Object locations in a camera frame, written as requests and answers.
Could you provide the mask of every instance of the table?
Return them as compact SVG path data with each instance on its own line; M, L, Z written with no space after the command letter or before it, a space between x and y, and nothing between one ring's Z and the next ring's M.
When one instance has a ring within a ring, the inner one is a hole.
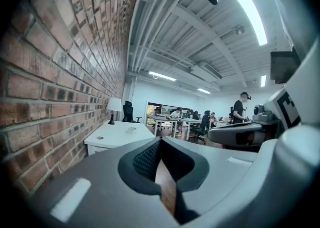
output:
M168 120L166 116L157 116L157 115L150 115L150 114L147 114L146 117L147 117L147 119L145 120L145 125L146 126L147 126L148 118L149 119L153 119L155 121L155 127L154 127L154 135L155 136L157 135L158 122L170 122L171 123L171 129L172 129L173 123L175 123L173 137L174 138L176 137L176 129L177 129L177 125L178 125L178 120L177 119L173 119L172 118L172 119Z
M188 122L188 131L186 133L186 139L189 140L189 134L190 134L190 124L191 123L201 123L202 120L195 120L191 118L178 118L179 121Z
M88 155L95 152L101 152L109 148L123 146L142 139L154 138L155 136L142 123L118 122L114 121L114 125L108 124L109 121L103 123L84 143L88 147ZM136 128L135 134L129 134L126 130L130 127Z
M215 126L218 128L218 127L223 127L223 126L226 126L226 125L228 125L228 124L230 124L230 122L224 122L224 121L215 121L215 120L213 120L213 119L210 119L209 120L210 122L209 122L209 128L211 128L211 123L213 122L213 123L215 123Z

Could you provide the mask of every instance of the black lamp base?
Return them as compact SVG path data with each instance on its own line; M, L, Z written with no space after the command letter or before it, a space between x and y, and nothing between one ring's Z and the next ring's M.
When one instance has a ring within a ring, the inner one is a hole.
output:
M111 119L110 121L108 122L108 124L111 124L111 125L114 125L115 122L114 122L114 114L111 114Z

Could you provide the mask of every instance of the clear object on desk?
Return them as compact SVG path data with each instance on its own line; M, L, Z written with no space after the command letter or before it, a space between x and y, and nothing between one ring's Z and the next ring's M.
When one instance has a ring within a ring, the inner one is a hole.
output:
M136 134L137 133L137 128L129 127L125 132L127 132L128 134Z

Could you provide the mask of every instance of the table lamp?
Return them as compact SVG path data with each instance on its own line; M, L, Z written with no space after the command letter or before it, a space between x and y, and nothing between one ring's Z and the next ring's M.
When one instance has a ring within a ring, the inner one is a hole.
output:
M121 99L119 99L119 98L111 98L109 100L108 105L106 106L106 108L108 110L112 111L111 119L108 122L108 124L113 125L113 124L115 124L115 122L114 122L114 112L113 111L122 111Z

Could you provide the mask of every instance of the fluorescent light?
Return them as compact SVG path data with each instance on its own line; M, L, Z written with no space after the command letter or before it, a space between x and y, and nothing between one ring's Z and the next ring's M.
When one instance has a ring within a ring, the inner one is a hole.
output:
M261 76L261 87L265 87L265 83L266 83L266 80L267 80L267 78L266 78L267 76L266 75L262 75Z
M206 94L210 94L211 92L208 92L208 91L206 91L206 90L202 90L202 89L198 89L199 91L202 91L202 92L204 92L204 93L206 93Z
M246 15L254 28L259 45L261 46L268 43L264 25L261 21L257 8L255 7L255 3L252 0L238 0L238 2L246 12Z
M171 77L168 77L168 76L165 76L165 75L162 75L162 74L158 74L158 73L154 73L154 72L149 72L149 74L151 75L155 75L155 76L158 76L158 77L162 77L162 78L165 78L165 79L168 79L168 80L171 80L171 81L175 81L174 78L171 78Z

